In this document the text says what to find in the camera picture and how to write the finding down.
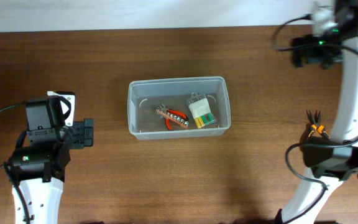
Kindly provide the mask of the clear case of coloured plugs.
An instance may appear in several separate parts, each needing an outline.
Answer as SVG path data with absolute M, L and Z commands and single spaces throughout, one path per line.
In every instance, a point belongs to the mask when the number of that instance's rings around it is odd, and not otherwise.
M 205 94 L 193 92 L 186 104 L 198 129 L 214 124 L 217 119 L 212 114 L 208 98 Z

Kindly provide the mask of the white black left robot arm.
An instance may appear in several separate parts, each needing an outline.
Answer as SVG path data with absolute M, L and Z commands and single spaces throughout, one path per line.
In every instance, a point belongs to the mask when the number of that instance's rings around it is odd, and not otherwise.
M 27 129 L 4 163 L 11 183 L 16 223 L 57 223 L 70 151 L 94 144 L 94 121 L 75 121 L 73 92 L 48 91 L 26 101 Z

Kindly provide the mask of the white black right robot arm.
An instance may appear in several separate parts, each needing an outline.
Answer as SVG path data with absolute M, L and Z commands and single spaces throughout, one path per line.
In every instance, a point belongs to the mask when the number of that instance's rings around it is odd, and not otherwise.
M 294 66 L 342 63 L 342 84 L 336 120 L 330 133 L 319 113 L 296 144 L 306 170 L 290 202 L 280 209 L 276 223 L 313 223 L 329 196 L 358 174 L 358 1 L 316 1 L 306 15 L 312 33 L 293 39 L 288 50 Z

